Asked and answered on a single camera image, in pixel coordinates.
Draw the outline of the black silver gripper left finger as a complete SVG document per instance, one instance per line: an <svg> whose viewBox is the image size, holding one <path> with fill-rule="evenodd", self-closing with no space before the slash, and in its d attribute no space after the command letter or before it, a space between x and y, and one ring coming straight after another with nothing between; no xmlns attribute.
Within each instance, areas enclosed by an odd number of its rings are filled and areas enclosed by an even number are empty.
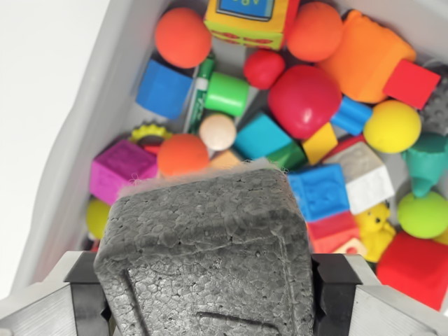
<svg viewBox="0 0 448 336"><path fill-rule="evenodd" d="M91 251L66 252L41 282L1 300L2 335L111 335Z"/></svg>

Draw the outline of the black silver gripper right finger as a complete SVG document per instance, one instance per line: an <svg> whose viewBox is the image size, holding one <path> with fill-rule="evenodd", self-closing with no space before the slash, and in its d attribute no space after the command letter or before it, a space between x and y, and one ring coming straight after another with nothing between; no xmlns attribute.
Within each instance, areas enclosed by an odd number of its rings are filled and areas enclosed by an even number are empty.
<svg viewBox="0 0 448 336"><path fill-rule="evenodd" d="M446 335L447 317L380 283L360 255L314 253L315 335Z"/></svg>

